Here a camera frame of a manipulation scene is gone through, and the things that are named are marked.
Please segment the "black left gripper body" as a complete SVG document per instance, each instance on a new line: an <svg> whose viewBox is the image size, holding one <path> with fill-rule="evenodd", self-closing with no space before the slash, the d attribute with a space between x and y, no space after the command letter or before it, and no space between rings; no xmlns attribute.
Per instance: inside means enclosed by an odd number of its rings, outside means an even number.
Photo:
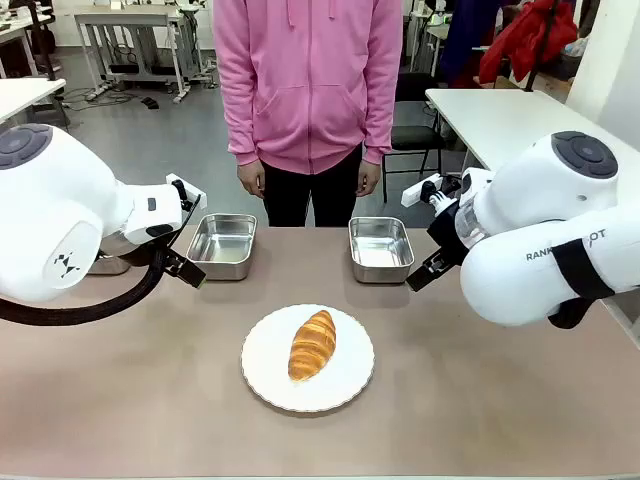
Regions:
<svg viewBox="0 0 640 480"><path fill-rule="evenodd" d="M179 276L186 264L184 256L176 252L164 241L152 241L149 243L151 255L150 266L152 269L166 273L170 276Z"/></svg>

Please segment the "person's left hand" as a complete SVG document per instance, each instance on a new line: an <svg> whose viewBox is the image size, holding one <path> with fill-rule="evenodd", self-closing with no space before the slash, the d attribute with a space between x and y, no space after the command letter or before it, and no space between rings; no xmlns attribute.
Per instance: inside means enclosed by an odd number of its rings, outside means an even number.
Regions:
<svg viewBox="0 0 640 480"><path fill-rule="evenodd" d="M381 166L362 160L358 171L357 197L372 194L381 177Z"/></svg>

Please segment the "person's right hand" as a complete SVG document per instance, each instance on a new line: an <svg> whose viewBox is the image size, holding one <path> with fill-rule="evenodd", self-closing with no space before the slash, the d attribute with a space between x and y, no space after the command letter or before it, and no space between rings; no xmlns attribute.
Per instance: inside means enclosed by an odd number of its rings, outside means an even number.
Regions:
<svg viewBox="0 0 640 480"><path fill-rule="evenodd" d="M264 198L265 170L260 160L237 167L237 177L243 188L253 196Z"/></svg>

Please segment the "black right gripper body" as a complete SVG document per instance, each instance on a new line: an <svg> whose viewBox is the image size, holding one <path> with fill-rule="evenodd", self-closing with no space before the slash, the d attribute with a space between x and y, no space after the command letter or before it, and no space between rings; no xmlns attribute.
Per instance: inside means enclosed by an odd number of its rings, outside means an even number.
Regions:
<svg viewBox="0 0 640 480"><path fill-rule="evenodd" d="M461 266L468 248L460 240L456 228L455 217L459 210L459 202L454 200L435 216L427 232L439 249L429 256L423 265L431 273L446 273L454 266Z"/></svg>

